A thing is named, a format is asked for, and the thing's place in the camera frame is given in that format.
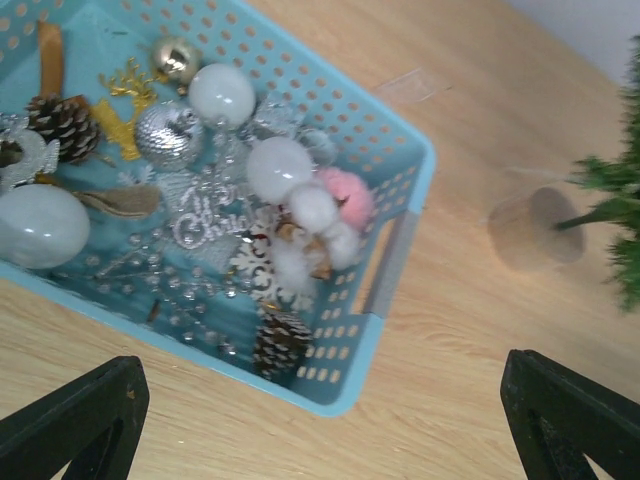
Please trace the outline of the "gold reindeer ornament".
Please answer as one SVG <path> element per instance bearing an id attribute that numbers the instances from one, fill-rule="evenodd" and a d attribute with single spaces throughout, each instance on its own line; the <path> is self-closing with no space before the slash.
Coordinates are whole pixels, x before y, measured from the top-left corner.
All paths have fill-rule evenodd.
<path id="1" fill-rule="evenodd" d="M 98 75 L 105 95 L 90 107 L 108 143 L 118 147 L 124 161 L 141 157 L 135 143 L 135 125 L 140 114 L 153 105 L 158 94 L 155 77 L 140 69 L 135 57 L 111 74 Z"/>

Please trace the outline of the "dark pine cone ornament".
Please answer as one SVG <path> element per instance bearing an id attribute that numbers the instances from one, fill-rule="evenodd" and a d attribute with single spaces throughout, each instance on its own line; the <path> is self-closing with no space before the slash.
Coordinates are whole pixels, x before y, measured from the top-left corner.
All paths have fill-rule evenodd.
<path id="1" fill-rule="evenodd" d="M 256 330 L 252 365 L 256 374 L 275 380 L 289 374 L 312 343 L 309 327 L 295 313 L 265 310 Z"/>

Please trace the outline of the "clear plastic battery box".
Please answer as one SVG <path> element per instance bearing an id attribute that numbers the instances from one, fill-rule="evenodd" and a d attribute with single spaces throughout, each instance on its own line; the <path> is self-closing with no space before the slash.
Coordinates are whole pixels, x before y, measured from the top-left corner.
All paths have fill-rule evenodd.
<path id="1" fill-rule="evenodd" d="M 423 69 L 414 69 L 377 86 L 374 95 L 387 104 L 414 104 L 452 88 L 449 82 Z"/>

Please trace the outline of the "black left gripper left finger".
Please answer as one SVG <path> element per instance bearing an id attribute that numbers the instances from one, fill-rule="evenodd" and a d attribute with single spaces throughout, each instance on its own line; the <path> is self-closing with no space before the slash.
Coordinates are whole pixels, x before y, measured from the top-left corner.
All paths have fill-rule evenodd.
<path id="1" fill-rule="evenodd" d="M 149 400 L 138 357 L 107 361 L 1 420 L 1 477 L 127 478 Z"/>

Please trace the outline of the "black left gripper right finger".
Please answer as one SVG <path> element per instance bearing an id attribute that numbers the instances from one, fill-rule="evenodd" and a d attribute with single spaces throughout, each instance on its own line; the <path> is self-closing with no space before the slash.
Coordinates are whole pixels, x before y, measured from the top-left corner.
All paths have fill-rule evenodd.
<path id="1" fill-rule="evenodd" d="M 639 477 L 639 405 L 533 350 L 509 352 L 500 397 L 529 479 Z"/>

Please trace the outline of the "white cotton boll ornament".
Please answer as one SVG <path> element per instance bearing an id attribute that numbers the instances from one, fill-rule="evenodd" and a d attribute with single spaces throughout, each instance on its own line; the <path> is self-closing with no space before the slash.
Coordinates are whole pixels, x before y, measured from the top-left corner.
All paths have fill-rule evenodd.
<path id="1" fill-rule="evenodd" d="M 285 206 L 269 251 L 276 282 L 287 291 L 312 295 L 318 281 L 354 265 L 361 233 L 342 220 L 340 204 L 322 183 L 294 187 Z"/>

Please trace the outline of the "silver ball ornament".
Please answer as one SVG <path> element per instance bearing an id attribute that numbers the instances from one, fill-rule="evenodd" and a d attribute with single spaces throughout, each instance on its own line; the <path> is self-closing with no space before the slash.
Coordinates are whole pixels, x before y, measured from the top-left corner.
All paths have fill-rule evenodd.
<path id="1" fill-rule="evenodd" d="M 144 109 L 134 125 L 134 142 L 140 155 L 166 171 L 193 164 L 204 150 L 204 135 L 204 125 L 195 111 L 173 101 Z"/>

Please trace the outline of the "silver christmas script ornament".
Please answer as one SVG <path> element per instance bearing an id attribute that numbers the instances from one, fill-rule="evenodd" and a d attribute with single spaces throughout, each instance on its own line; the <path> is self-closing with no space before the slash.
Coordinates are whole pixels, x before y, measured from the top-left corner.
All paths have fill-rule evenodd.
<path id="1" fill-rule="evenodd" d="M 186 250 L 199 249 L 223 237 L 252 243 L 254 213 L 252 194 L 245 184 L 192 185 L 179 197 L 170 231 Z"/>

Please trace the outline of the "small green christmas tree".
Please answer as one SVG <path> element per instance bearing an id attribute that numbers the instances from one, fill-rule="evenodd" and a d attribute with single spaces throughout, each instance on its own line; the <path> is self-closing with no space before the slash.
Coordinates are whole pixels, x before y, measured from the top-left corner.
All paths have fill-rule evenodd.
<path id="1" fill-rule="evenodd" d="M 566 231 L 594 223 L 615 224 L 623 230 L 608 247 L 617 284 L 619 308 L 630 313 L 639 308 L 639 37 L 631 39 L 627 83 L 621 89 L 624 148 L 613 160 L 590 155 L 576 162 L 571 182 L 583 189 L 599 191 L 604 198 L 589 212 L 557 223 Z"/>

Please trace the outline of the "white frosted ball ornament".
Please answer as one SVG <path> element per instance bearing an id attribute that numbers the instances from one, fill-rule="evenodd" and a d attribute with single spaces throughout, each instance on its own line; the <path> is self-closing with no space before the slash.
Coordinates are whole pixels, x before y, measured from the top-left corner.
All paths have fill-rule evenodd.
<path id="1" fill-rule="evenodd" d="M 248 76 L 224 63 L 202 67 L 189 84 L 187 98 L 204 121 L 215 123 L 224 117 L 231 127 L 248 120 L 256 105 L 256 91 Z"/>

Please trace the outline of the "pink pompom ornament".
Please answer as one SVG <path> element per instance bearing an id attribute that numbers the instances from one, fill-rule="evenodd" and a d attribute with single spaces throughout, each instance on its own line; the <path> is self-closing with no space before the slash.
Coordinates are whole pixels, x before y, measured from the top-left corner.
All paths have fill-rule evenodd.
<path id="1" fill-rule="evenodd" d="M 337 167 L 321 168 L 316 177 L 340 204 L 342 220 L 362 231 L 374 210 L 374 197 L 367 183 L 357 174 Z"/>

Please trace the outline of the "silver glitter reindeer ornament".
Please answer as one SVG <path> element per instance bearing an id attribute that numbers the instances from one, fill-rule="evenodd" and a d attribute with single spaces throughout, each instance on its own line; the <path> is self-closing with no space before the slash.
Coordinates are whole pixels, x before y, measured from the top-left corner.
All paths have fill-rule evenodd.
<path id="1" fill-rule="evenodd" d="M 1 194 L 22 184 L 33 183 L 38 173 L 53 173 L 57 169 L 60 142 L 46 141 L 29 128 L 29 118 L 17 114 L 1 114 L 1 140 L 17 144 L 22 156 L 17 163 L 1 168 Z"/>

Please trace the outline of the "gold ball ornament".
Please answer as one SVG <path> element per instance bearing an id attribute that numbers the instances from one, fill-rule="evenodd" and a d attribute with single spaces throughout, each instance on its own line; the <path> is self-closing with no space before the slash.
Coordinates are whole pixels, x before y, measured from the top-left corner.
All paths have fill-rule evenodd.
<path id="1" fill-rule="evenodd" d="M 188 85 L 200 69 L 202 53 L 184 37 L 165 35 L 152 43 L 150 60 L 163 78 Z"/>

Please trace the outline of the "wooden tree base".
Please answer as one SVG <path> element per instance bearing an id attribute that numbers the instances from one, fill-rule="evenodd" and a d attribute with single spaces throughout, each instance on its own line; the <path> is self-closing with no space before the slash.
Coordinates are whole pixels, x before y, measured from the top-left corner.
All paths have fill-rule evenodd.
<path id="1" fill-rule="evenodd" d="M 583 229 L 559 230 L 557 224 L 577 216 L 560 190 L 543 186 L 496 205 L 487 221 L 498 258 L 509 268 L 534 272 L 577 262 L 585 252 Z"/>

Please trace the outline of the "light blue plastic basket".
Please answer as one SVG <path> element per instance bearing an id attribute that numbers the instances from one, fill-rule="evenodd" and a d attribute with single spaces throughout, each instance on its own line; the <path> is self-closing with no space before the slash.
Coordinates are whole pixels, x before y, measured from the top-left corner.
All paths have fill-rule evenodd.
<path id="1" fill-rule="evenodd" d="M 337 165 L 364 177 L 376 199 L 353 266 L 323 282 L 301 315 L 313 344 L 291 374 L 269 382 L 253 372 L 259 324 L 246 295 L 199 295 L 205 317 L 235 347 L 227 357 L 204 341 L 187 340 L 166 315 L 148 319 L 154 293 L 101 293 L 71 278 L 77 257 L 57 273 L 3 263 L 4 279 L 123 334 L 292 403 L 336 417 L 357 401 L 436 166 L 431 142 L 296 38 L 243 1 L 5 1 L 1 5 L 1 109 L 20 110 L 40 87 L 37 24 L 57 24 L 65 45 L 68 93 L 90 101 L 106 94 L 98 78 L 111 74 L 164 33 L 196 44 L 205 57 L 237 65 L 260 91 L 291 98 L 306 123 L 338 146 Z"/>

